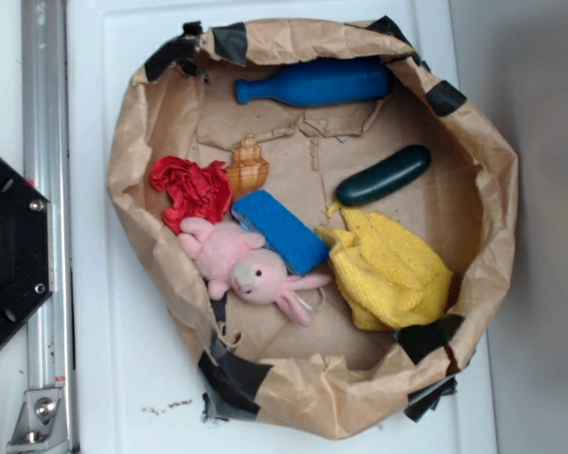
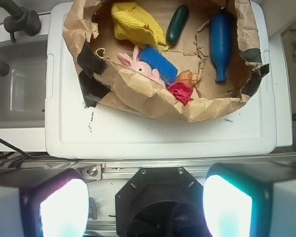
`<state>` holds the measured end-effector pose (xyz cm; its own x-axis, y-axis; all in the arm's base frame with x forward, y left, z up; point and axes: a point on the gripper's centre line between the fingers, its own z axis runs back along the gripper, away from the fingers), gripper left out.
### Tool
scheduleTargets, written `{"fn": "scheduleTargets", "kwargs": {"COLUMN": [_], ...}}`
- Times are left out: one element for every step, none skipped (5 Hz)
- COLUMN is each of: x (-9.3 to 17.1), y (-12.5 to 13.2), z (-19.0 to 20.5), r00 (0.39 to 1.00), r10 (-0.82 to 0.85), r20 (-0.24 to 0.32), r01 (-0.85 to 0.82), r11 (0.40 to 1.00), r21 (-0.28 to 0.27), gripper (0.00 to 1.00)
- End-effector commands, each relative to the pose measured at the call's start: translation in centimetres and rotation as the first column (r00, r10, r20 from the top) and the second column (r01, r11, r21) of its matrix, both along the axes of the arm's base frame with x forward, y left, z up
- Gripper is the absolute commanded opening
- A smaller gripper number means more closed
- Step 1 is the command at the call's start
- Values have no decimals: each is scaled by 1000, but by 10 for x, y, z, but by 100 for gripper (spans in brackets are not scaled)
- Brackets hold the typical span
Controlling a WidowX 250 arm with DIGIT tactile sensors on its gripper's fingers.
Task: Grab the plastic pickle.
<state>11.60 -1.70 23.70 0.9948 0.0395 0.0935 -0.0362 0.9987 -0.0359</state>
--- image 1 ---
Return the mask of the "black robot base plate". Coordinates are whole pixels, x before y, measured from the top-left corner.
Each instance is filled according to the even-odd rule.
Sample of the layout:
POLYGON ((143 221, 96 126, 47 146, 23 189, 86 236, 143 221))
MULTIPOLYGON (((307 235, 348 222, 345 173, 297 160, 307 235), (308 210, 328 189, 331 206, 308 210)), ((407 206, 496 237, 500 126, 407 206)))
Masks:
POLYGON ((0 350, 52 294, 49 208, 0 157, 0 350))

